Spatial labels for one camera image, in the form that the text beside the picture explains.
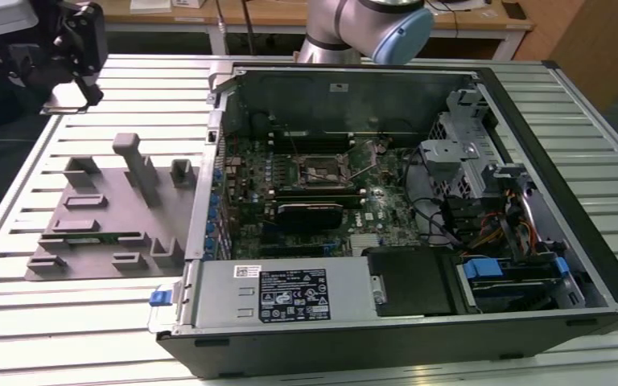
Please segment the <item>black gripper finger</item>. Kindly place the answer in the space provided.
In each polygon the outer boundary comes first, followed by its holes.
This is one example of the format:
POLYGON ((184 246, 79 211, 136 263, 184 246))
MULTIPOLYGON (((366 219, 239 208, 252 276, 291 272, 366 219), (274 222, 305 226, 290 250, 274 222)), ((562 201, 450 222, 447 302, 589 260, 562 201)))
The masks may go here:
POLYGON ((105 19, 95 2, 60 2, 61 21, 55 45, 64 67, 85 98, 85 107, 96 106, 104 97, 96 79, 107 62, 105 19))

